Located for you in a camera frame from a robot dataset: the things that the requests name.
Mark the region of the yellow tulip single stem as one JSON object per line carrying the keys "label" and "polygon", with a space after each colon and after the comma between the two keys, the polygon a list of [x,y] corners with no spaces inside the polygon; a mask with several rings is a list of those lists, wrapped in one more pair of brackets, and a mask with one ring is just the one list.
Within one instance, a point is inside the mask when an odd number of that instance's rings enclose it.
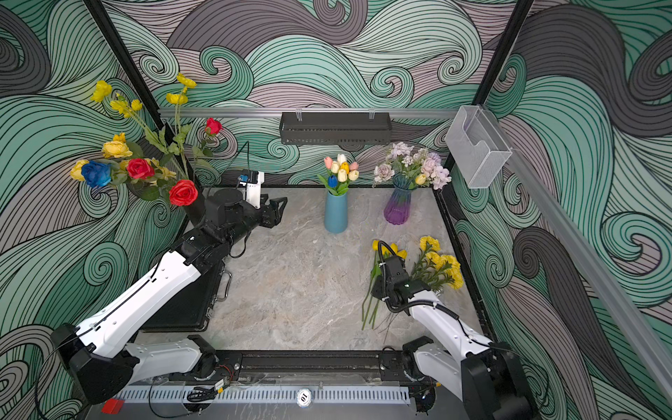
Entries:
{"label": "yellow tulip single stem", "polygon": [[367,294],[364,301],[362,302],[362,330],[366,327],[371,329],[375,328],[376,316],[378,312],[379,304],[376,303],[376,299],[373,296],[373,291],[376,286],[376,279],[380,276],[380,260],[379,257],[379,241],[374,240],[372,243],[372,249],[374,250],[374,261],[373,267],[370,271],[369,286],[367,287]]}

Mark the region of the teal ceramic vase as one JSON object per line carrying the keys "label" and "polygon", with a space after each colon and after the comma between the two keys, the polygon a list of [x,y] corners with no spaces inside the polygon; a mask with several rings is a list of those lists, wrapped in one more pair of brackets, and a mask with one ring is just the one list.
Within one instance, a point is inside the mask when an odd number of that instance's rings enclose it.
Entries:
{"label": "teal ceramic vase", "polygon": [[348,227],[348,195],[328,192],[325,205],[325,229],[332,234],[344,232]]}

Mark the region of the yellow carnation flower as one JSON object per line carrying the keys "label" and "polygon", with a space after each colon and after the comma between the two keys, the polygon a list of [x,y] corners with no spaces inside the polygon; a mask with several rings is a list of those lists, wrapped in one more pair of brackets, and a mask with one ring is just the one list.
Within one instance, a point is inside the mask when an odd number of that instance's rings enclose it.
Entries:
{"label": "yellow carnation flower", "polygon": [[431,236],[423,236],[420,239],[420,250],[424,254],[430,253],[430,252],[439,252],[441,250],[440,242],[436,238],[433,238]]}
{"label": "yellow carnation flower", "polygon": [[454,255],[444,255],[441,257],[442,271],[449,273],[451,276],[458,276],[460,274],[460,263]]}
{"label": "yellow carnation flower", "polygon": [[446,260],[437,252],[430,251],[425,255],[425,262],[434,270],[440,271],[446,264]]}
{"label": "yellow carnation flower", "polygon": [[459,269],[457,271],[451,269],[435,273],[430,278],[429,285],[434,291],[441,290],[445,286],[458,290],[464,285],[464,278]]}

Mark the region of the purple glass vase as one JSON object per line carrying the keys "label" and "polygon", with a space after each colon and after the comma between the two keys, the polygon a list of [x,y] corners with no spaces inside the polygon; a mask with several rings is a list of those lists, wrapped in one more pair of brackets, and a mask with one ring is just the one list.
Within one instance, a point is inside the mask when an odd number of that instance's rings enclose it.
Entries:
{"label": "purple glass vase", "polygon": [[403,225],[411,214],[411,198],[414,190],[413,181],[399,174],[392,178],[394,191],[383,210],[383,216],[388,223]]}

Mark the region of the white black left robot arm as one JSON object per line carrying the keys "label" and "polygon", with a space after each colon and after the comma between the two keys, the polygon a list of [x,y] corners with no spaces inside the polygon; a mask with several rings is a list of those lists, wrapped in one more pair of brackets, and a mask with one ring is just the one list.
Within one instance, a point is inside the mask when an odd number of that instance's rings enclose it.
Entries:
{"label": "white black left robot arm", "polygon": [[140,280],[79,325],[54,330],[52,344],[86,402],[105,403],[127,385],[156,376],[188,374],[209,380],[218,358],[198,334],[150,346],[133,344],[131,338],[174,296],[229,257],[254,228],[280,224],[287,202],[260,194],[250,203],[233,188],[216,192],[206,199],[196,226]]}

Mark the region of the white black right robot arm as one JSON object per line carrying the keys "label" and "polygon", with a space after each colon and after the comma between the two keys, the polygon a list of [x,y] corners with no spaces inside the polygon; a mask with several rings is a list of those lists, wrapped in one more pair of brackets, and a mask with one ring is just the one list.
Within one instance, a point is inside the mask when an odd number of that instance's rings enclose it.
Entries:
{"label": "white black right robot arm", "polygon": [[376,278],[370,294],[391,313],[405,313],[432,337],[411,343],[409,377],[429,377],[462,402],[472,419],[536,419],[539,411],[520,355],[463,322],[385,241],[373,244]]}

